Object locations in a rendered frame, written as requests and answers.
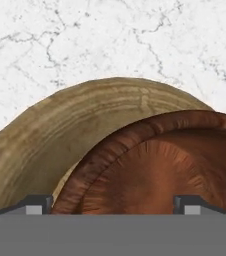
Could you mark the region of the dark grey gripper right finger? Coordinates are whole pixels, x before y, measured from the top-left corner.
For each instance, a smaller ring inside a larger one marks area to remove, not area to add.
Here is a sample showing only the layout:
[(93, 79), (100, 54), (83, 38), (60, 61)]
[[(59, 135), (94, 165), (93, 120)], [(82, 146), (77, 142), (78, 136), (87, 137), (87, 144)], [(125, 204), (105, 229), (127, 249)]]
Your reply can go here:
[(226, 214), (226, 210), (209, 204), (198, 195), (177, 195), (173, 199), (173, 213), (179, 215)]

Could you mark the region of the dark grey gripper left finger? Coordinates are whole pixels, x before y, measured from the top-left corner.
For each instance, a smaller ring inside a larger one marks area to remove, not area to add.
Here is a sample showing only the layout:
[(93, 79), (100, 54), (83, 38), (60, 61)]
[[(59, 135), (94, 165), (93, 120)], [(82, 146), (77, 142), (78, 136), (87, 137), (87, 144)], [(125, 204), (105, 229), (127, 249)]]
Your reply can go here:
[(28, 195), (15, 205), (0, 209), (0, 214), (45, 215), (51, 213), (52, 195)]

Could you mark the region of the reddish brown wooden bowl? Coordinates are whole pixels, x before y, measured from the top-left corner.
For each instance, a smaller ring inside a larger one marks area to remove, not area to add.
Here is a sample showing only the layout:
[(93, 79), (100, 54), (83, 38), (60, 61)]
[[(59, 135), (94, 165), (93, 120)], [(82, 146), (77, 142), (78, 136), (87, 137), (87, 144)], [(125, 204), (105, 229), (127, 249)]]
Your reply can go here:
[(127, 125), (94, 146), (54, 214), (170, 214), (177, 195), (226, 210), (226, 114), (186, 110)]

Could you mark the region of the light tan wooden bowl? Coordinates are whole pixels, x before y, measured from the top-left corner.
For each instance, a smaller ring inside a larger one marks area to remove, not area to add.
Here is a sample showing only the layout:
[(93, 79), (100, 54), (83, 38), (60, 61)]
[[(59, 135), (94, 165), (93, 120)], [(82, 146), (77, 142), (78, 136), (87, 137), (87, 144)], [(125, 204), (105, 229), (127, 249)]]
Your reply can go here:
[(123, 126), (209, 108), (187, 92), (144, 78), (99, 79), (60, 90), (0, 131), (0, 209), (30, 194), (52, 194), (69, 168)]

